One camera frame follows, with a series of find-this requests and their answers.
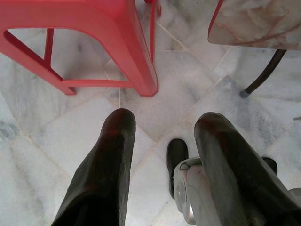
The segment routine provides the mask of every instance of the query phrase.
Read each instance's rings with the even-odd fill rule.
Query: stool leg
[[[109,38],[102,33],[95,37],[103,44],[114,62],[126,75],[140,96],[152,97],[158,92],[158,78],[146,45],[135,1],[125,1]]]
[[[266,79],[272,74],[272,72],[275,70],[279,62],[281,61],[282,57],[286,53],[286,49],[277,49],[275,52],[273,58],[269,62],[269,64],[266,66],[266,68],[263,70],[261,75],[245,90],[240,92],[240,96],[242,98],[248,97],[254,90],[256,90],[258,87],[260,87]]]
[[[62,83],[63,79],[50,68],[48,61],[46,62],[39,57],[10,32],[5,31],[2,36],[0,36],[0,43],[0,52],[4,55],[18,62],[64,94],[75,95],[75,92],[71,88]]]

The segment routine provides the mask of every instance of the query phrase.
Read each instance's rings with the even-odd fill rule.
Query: black boot
[[[167,169],[169,173],[169,192],[174,199],[174,169],[185,159],[188,159],[188,148],[185,141],[173,139],[167,147]]]
[[[278,167],[275,160],[269,158],[269,157],[262,157],[262,159],[270,166],[270,168],[274,171],[274,173],[277,175],[278,173]]]

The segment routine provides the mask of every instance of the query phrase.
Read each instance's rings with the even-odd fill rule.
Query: silver metal part
[[[221,226],[199,157],[184,160],[174,169],[174,198],[188,224]]]
[[[195,165],[187,172],[187,196],[197,226],[222,226],[211,196],[203,166]]]
[[[179,163],[174,169],[174,199],[178,210],[183,214],[188,224],[195,225],[190,200],[187,196],[187,172],[191,166],[201,166],[199,157],[190,158]]]

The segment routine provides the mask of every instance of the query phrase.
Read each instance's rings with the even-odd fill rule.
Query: floor tile
[[[234,124],[255,151],[264,153],[285,129],[259,102],[252,97],[241,98],[239,91],[240,87],[228,76],[225,77],[185,120],[194,125],[206,112],[221,113]]]
[[[189,158],[199,156],[196,141],[193,135],[194,124],[185,120],[178,122],[172,129],[170,129],[164,137],[162,137],[154,146],[154,151],[157,155],[166,162],[166,152],[169,142],[172,139],[182,139],[188,147]]]
[[[258,98],[257,99],[275,119],[288,128],[301,118],[301,102],[284,101],[280,99]]]
[[[151,17],[146,15],[141,20],[141,26],[143,28],[144,37],[149,51],[151,50]],[[181,43],[172,38],[166,30],[164,30],[159,23],[156,23],[156,51],[181,51],[183,46]]]
[[[179,41],[211,20],[218,0],[161,1],[162,16],[159,22]]]
[[[216,70],[246,88],[264,70],[274,52],[273,49],[231,47]],[[252,95],[300,102],[300,59],[299,51],[287,51],[272,75]]]
[[[20,134],[16,120],[13,117],[3,95],[0,93],[0,148],[7,145]]]
[[[289,131],[269,149],[267,156],[278,165],[278,177],[288,190],[301,187],[301,123],[295,122]]]
[[[153,220],[152,226],[189,226],[182,213],[178,211],[175,201],[170,198],[159,215]]]
[[[229,46],[215,45],[208,42],[208,27],[210,21],[189,35],[183,44],[210,70],[214,70],[229,49]]]
[[[26,138],[1,149],[1,225],[50,225],[70,177]]]
[[[151,225],[170,198],[167,179],[166,165],[153,153],[131,178],[128,223],[134,221],[139,226]]]
[[[103,122],[116,107],[96,97],[35,131],[34,143],[70,176],[96,143]]]
[[[121,89],[120,104],[158,141],[213,87],[217,77],[188,52],[157,52],[156,59],[159,92],[148,98],[133,89]]]
[[[188,142],[190,156],[197,156],[193,129],[198,118],[206,112],[223,114],[260,155],[265,154],[268,147],[285,132],[284,126],[257,100],[251,97],[242,99],[239,87],[226,76],[156,144],[154,149],[158,155],[165,159],[168,142],[172,138],[183,138]]]
[[[29,43],[28,46],[39,52],[45,44],[41,42],[43,35],[39,34],[25,43]],[[76,69],[79,77],[84,76],[84,74],[87,74],[87,77],[103,74],[103,77],[106,78],[104,69],[96,65],[98,62],[94,61],[96,66],[94,68],[91,66],[92,63],[89,63],[90,59],[95,58],[95,53],[92,52],[92,48],[88,48],[89,43],[87,43],[87,40],[83,36],[78,37],[78,39],[75,38],[75,40],[79,43],[85,43],[81,47],[81,52],[78,51],[77,45],[75,45],[73,50],[65,46],[65,50],[68,49],[68,51],[64,51],[62,47],[62,52],[58,53],[53,59],[54,68],[60,73],[67,73],[67,69],[71,67],[72,61],[74,61],[74,63],[77,63]],[[0,83],[0,89],[25,135],[32,133],[48,121],[64,114],[79,103],[106,89],[79,88],[76,89],[76,96],[69,97],[14,61],[10,60],[6,64],[0,64],[0,70],[2,71],[0,80],[4,81]]]

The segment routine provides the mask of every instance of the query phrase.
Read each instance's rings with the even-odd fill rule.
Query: chair
[[[161,14],[161,8],[158,0],[145,2],[152,3],[150,53],[135,0],[0,0],[0,52],[66,95],[75,95],[72,87],[128,87],[135,88],[141,96],[151,97],[158,91],[154,37],[155,21]],[[8,31],[13,28],[47,28],[44,59]],[[64,80],[51,68],[56,28],[93,36],[128,81]]]
[[[219,0],[208,41],[213,44],[277,49],[259,77],[240,95],[248,97],[272,74],[289,50],[301,50],[299,1]]]

